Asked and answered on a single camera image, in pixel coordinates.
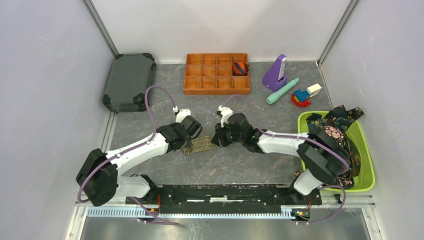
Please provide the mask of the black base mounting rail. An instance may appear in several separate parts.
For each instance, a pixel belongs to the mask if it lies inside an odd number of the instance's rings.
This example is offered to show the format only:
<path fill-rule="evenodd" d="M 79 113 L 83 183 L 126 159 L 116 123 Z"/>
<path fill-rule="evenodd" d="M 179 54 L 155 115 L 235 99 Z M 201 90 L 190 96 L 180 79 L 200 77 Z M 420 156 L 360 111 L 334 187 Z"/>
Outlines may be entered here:
<path fill-rule="evenodd" d="M 320 191 L 302 195 L 278 184 L 166 184 L 126 204 L 158 205 L 161 214 L 277 214 L 281 206 L 321 205 Z"/>

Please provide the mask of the black gold leaf tie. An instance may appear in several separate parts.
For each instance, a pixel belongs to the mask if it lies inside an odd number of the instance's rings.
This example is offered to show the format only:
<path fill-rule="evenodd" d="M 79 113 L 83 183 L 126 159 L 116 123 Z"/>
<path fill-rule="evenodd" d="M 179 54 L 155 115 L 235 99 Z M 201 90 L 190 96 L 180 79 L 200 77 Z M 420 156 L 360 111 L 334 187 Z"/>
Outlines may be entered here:
<path fill-rule="evenodd" d="M 345 132 L 363 115 L 364 112 L 360 107 L 346 110 L 344 105 L 340 105 L 330 110 L 323 117 L 322 123 L 324 126 L 332 126 Z"/>

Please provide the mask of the lime green plastic bin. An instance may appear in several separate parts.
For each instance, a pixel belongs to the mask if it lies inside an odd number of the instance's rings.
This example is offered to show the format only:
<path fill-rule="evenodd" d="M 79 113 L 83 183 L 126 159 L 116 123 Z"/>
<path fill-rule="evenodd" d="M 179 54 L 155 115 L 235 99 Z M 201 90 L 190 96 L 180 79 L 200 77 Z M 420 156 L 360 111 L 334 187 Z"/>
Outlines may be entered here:
<path fill-rule="evenodd" d="M 299 133 L 309 131 L 306 119 L 309 115 L 313 113 L 319 114 L 324 117 L 325 115 L 327 115 L 328 111 L 313 110 L 301 113 L 297 118 L 297 131 Z M 352 123 L 352 125 L 346 131 L 346 135 L 355 145 L 357 153 L 360 155 L 361 165 L 359 174 L 353 178 L 353 186 L 347 188 L 345 191 L 347 193 L 367 192 L 374 187 L 376 178 L 372 158 L 361 124 L 358 121 Z"/>

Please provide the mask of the mint green cylinder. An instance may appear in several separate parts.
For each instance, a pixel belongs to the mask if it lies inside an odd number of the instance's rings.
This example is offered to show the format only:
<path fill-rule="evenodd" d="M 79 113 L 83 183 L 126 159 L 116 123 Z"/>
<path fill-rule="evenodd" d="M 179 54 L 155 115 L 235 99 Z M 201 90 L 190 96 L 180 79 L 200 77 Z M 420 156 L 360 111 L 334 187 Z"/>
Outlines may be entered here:
<path fill-rule="evenodd" d="M 277 100 L 280 99 L 280 97 L 282 95 L 284 95 L 285 93 L 287 93 L 290 89 L 292 89 L 298 82 L 299 82 L 299 78 L 295 78 L 293 80 L 291 80 L 289 83 L 286 83 L 282 88 L 280 88 L 279 90 L 277 90 L 276 92 L 271 93 L 267 98 L 266 98 L 266 102 L 269 105 L 274 104 Z"/>

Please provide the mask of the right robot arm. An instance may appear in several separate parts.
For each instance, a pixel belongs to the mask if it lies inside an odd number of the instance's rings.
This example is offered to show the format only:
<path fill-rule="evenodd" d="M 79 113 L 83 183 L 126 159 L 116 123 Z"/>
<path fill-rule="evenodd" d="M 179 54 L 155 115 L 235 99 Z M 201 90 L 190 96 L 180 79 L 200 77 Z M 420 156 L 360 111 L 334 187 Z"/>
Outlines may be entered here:
<path fill-rule="evenodd" d="M 291 184 L 289 199 L 302 204 L 309 194 L 324 184 L 332 184 L 345 173 L 348 154 L 324 129 L 304 133 L 279 133 L 254 128 L 243 113 L 218 110 L 220 122 L 215 126 L 212 143 L 227 147 L 240 143 L 252 153 L 279 153 L 299 157 L 306 169 Z"/>

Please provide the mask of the navy orange floral tie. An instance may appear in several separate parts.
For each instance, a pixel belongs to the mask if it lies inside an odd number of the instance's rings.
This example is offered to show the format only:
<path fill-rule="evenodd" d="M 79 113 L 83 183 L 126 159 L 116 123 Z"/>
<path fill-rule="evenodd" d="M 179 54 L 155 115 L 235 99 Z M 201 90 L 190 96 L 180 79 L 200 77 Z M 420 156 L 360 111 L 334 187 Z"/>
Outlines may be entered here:
<path fill-rule="evenodd" d="M 319 114 L 312 113 L 306 118 L 306 123 L 308 125 L 308 130 L 312 131 L 314 129 L 323 129 L 323 117 Z M 336 178 L 335 185 L 341 186 L 344 189 L 350 188 L 354 185 L 353 178 L 356 177 L 359 174 L 360 167 L 361 167 L 361 157 L 357 153 L 357 148 L 355 147 L 354 143 L 347 137 L 348 141 L 348 150 L 344 149 L 344 151 L 347 153 L 346 162 L 348 164 L 348 170 L 339 175 Z"/>

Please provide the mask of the colourful toy brick boat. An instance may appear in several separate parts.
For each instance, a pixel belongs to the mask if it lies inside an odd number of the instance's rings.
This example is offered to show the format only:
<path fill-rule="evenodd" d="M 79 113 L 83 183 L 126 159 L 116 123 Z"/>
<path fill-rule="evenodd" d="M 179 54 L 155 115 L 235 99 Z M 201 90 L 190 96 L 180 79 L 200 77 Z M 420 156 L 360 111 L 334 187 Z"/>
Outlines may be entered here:
<path fill-rule="evenodd" d="M 318 83 L 309 86 L 306 90 L 297 89 L 291 96 L 291 101 L 298 107 L 308 107 L 311 105 L 309 99 L 316 96 L 322 89 Z"/>

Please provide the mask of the orange wooden compartment tray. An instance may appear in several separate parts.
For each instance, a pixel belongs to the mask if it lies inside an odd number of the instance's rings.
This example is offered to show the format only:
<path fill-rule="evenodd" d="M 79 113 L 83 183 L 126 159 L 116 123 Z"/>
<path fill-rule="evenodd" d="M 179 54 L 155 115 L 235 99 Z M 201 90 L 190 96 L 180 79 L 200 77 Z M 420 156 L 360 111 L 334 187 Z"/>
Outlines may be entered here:
<path fill-rule="evenodd" d="M 247 53 L 188 53 L 183 81 L 185 95 L 249 95 L 250 70 L 233 76 L 234 62 L 249 64 Z"/>

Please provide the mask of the dark green hard case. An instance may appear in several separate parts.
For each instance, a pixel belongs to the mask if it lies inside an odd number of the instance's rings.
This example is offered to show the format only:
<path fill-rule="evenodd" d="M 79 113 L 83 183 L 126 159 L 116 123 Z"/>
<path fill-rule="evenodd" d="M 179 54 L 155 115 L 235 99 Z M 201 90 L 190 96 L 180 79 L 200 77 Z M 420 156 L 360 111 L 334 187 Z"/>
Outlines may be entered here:
<path fill-rule="evenodd" d="M 155 81 L 155 57 L 148 52 L 118 54 L 110 66 L 102 103 L 110 112 L 144 112 L 145 93 Z"/>

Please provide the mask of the purple metronome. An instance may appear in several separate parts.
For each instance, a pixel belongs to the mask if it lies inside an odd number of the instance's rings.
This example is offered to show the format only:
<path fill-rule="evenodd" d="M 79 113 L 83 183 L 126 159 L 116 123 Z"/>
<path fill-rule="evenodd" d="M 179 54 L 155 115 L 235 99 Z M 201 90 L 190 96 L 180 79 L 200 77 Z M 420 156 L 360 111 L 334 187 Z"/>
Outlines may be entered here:
<path fill-rule="evenodd" d="M 262 84 L 270 91 L 276 92 L 287 84 L 286 63 L 287 56 L 280 54 L 265 73 Z"/>

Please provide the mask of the black pink rose tie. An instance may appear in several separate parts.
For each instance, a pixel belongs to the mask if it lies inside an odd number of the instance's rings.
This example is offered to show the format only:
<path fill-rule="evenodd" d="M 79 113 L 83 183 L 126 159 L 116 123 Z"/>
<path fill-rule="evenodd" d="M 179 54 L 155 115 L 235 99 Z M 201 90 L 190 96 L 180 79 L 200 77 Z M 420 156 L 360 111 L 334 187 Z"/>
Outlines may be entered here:
<path fill-rule="evenodd" d="M 340 129 L 333 126 L 324 126 L 323 129 L 339 146 L 343 147 L 345 150 L 349 149 L 348 138 Z"/>

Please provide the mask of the rolled orange striped tie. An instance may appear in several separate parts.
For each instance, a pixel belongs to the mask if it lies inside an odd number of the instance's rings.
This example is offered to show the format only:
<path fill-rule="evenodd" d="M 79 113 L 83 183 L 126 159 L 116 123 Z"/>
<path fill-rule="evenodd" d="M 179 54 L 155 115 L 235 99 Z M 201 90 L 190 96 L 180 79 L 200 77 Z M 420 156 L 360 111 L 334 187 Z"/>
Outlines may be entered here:
<path fill-rule="evenodd" d="M 232 75 L 233 76 L 247 76 L 250 69 L 250 65 L 245 62 L 234 62 L 232 64 Z"/>

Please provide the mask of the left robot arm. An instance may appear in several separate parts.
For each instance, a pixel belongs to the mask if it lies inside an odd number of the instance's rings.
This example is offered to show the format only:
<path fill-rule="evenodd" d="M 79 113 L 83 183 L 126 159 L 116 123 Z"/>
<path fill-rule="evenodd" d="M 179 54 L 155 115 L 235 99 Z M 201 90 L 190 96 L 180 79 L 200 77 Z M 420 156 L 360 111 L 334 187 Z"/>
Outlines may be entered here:
<path fill-rule="evenodd" d="M 157 190 L 146 177 L 127 177 L 131 168 L 156 156 L 181 149 L 202 125 L 191 115 L 181 121 L 160 126 L 148 137 L 120 149 L 103 152 L 92 150 L 75 180 L 80 191 L 93 206 L 102 206 L 113 198 L 136 197 L 145 204 L 153 203 Z"/>

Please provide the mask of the green gold vine tie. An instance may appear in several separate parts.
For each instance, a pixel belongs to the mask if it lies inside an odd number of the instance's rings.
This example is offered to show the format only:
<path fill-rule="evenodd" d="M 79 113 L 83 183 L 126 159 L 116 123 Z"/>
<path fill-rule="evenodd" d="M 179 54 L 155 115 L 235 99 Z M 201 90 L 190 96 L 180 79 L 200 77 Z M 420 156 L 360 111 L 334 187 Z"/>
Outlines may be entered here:
<path fill-rule="evenodd" d="M 197 137 L 196 139 L 189 139 L 186 145 L 181 150 L 184 154 L 191 155 L 194 153 L 217 149 L 219 148 L 219 146 L 212 143 L 213 137 L 214 135 L 211 134 Z"/>

